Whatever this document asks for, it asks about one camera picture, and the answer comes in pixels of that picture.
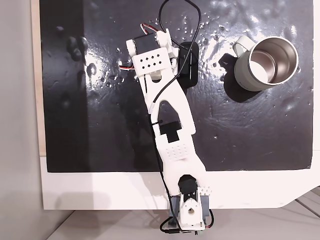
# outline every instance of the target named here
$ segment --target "cup rim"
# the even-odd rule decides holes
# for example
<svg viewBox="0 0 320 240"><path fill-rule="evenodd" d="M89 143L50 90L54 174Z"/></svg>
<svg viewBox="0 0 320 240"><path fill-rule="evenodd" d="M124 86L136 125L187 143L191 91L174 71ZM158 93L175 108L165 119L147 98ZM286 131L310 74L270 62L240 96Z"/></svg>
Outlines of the cup rim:
<svg viewBox="0 0 320 240"><path fill-rule="evenodd" d="M256 48L256 46L260 43L262 43L263 41L267 40L267 39L281 39L281 40L284 40L286 41L288 44L290 44L290 46L292 47L292 49L294 50L294 54L295 54L295 57L296 57L296 64L295 64L295 68L294 70L292 71L292 74L290 76L288 76L286 78L286 80L284 81L281 81L281 82L277 82L277 83L271 83L271 82L268 82L268 83L265 83L265 82L262 82L260 81L259 79L256 78L256 76L253 74L253 72L251 71L251 66L250 66L250 60L251 60L251 57L252 57L252 54ZM298 52L297 52L297 49L296 47L292 44L292 42L290 42L289 40L285 39L284 37L281 37L281 36L268 36L260 41L258 41L250 50L249 52L249 58L248 58L248 70L251 74L251 76L259 83L263 84L263 85L266 85L266 86L277 86L277 85L280 85L280 84L284 84L285 82L287 82L289 79L291 79L293 77L293 75L296 73L297 71L297 68L298 68L298 64L299 64L299 56L298 56Z"/></svg>

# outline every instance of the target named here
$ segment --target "mug handle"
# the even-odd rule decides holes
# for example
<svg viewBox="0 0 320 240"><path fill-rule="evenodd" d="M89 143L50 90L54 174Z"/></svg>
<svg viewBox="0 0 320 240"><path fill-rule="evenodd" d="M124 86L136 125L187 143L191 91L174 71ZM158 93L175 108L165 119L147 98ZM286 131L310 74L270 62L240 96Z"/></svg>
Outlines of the mug handle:
<svg viewBox="0 0 320 240"><path fill-rule="evenodd" d="M256 43L254 41L243 35L233 44L232 48L236 56L240 58L242 54L246 51L250 51L255 45Z"/></svg>

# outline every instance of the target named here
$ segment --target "black wire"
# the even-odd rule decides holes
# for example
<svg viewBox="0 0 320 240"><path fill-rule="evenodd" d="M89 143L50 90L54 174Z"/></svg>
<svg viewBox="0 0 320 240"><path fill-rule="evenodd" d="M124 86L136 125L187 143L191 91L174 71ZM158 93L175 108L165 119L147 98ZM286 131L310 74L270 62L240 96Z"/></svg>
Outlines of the black wire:
<svg viewBox="0 0 320 240"><path fill-rule="evenodd" d="M165 225L167 222L169 222L172 218L173 218L173 217L170 216L170 217L168 217L166 220L164 220L163 223L161 223L161 225L160 225L160 230L161 230L161 232L166 233L166 231L164 230L164 225Z"/></svg>
<svg viewBox="0 0 320 240"><path fill-rule="evenodd" d="M151 122L151 114L149 114L148 116L149 116L149 123L150 123L150 127L151 127L151 132L152 132L152 140L153 140L153 146L154 146L154 149L155 149L156 161L157 161L157 164L158 164L159 172L160 172L160 175L161 175L161 178L162 178L162 182L163 182L163 185L164 185L166 194L167 194L167 196L168 196L168 200L169 200L169 204L170 204L170 209L171 209L173 218L174 218L174 220L175 220L175 222L176 222L176 225L178 226L179 230L180 230L181 232L183 232L183 230L181 229L180 224L179 224L179 222L178 222L178 219L177 219L177 217L176 217L176 215L175 215L174 208L173 208L172 201L171 201L170 192L169 192L169 189L168 189L168 187L167 187L164 174L163 174L163 172L162 172L162 170L161 170L161 163L160 163L160 159L159 159L159 152L158 152L157 144L156 144L156 136L155 136L155 132L154 132L154 127L153 127L152 122Z"/></svg>
<svg viewBox="0 0 320 240"><path fill-rule="evenodd" d="M148 92L148 89L147 89L146 75L144 75L144 87L145 87L145 93L147 93L147 92Z"/></svg>
<svg viewBox="0 0 320 240"><path fill-rule="evenodd" d="M168 2L169 0L165 0L163 3L162 3L162 5L161 5L161 7L160 7L160 9L159 9L159 14L158 14L158 19L159 19L159 25L160 25L160 27L161 27L161 29L162 29L162 31L163 32L167 32L166 30L165 30L165 28L164 28L164 25L163 25L163 23L162 23L162 10L163 10L163 8L164 8L164 6L165 6L165 4ZM182 46L180 43L178 43L176 40L174 40L172 37L171 37L171 41L172 42L174 42L176 45L178 45L180 48L183 48L184 50L189 50L188 48L186 48L185 46ZM194 63L192 63L192 64L197 64L198 62L199 62L199 59L198 59L198 57L195 55L195 53L194 52L191 52L191 54L195 57L195 59L196 59L196 61L194 62Z"/></svg>
<svg viewBox="0 0 320 240"><path fill-rule="evenodd" d="M164 5L165 5L168 1L169 1L169 0L164 0L163 4L161 5L160 11L159 11L160 14L161 14L162 8L164 7ZM189 49L188 49L188 53L187 53L187 55L186 55L186 58L185 58L185 60L184 60L184 62L183 62L183 64L182 64L182 66L180 67L179 72L177 73L177 75L174 76L174 78L173 78L171 81L169 81L169 82L159 91L159 93L155 96L155 98L154 98L154 100L153 100L153 103L155 103L155 102L158 100L158 98L159 98L160 95L163 93L163 91L166 90L166 88L169 87L170 84L172 84L172 83L178 78L178 76L180 75L180 73L182 72L182 70L183 70L183 68L184 68L184 66L185 66L185 64L186 64L186 62L187 62L187 60L188 60L188 56L189 56L189 54L190 54L190 52L191 52L191 50L192 50L192 46L194 45L194 43L195 43L195 41L196 41L196 37L197 37L197 35L198 35L198 33L199 33L199 30L200 30L201 11L200 11L199 7L198 7L197 5L195 5L195 4L194 4L192 1L190 1L190 0L184 0L184 1L187 2L187 3L189 3L190 5L192 5L192 6L197 10L197 12L198 12L198 25L197 25L196 31L195 31L195 33L194 33L194 36L193 36L193 39L192 39L192 42L191 42L191 46L190 46Z"/></svg>
<svg viewBox="0 0 320 240"><path fill-rule="evenodd" d="M214 214L213 214L211 209L209 209L209 212L210 212L210 215L211 215L211 223L208 225L208 228L211 228L215 223L215 217L214 217Z"/></svg>

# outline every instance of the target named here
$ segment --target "metal mug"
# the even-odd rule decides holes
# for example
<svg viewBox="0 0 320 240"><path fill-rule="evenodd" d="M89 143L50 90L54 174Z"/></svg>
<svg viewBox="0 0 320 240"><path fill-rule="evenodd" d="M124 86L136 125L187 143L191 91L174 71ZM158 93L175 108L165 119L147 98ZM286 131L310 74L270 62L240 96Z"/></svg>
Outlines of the metal mug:
<svg viewBox="0 0 320 240"><path fill-rule="evenodd" d="M288 81L296 72L299 58L287 39L270 36L255 43L241 36L233 45L238 57L234 76L244 89L257 92Z"/></svg>

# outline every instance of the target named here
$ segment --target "black mat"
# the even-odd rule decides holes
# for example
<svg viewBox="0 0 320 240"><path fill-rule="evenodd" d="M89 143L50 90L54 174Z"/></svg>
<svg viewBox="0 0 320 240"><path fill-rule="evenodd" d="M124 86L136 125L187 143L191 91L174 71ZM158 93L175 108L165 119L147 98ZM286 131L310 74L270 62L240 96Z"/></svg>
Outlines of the black mat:
<svg viewBox="0 0 320 240"><path fill-rule="evenodd" d="M202 11L199 81L187 98L196 152L208 171L297 170L311 165L313 0L194 0ZM157 172L140 84L126 40L156 28L161 0L40 0L43 97L49 172ZM171 0L163 23L192 39L197 12ZM231 47L240 35L285 37L299 68L287 83L258 93L234 79ZM67 52L74 37L78 50ZM85 54L81 37L88 42ZM170 106L161 108L170 119Z"/></svg>

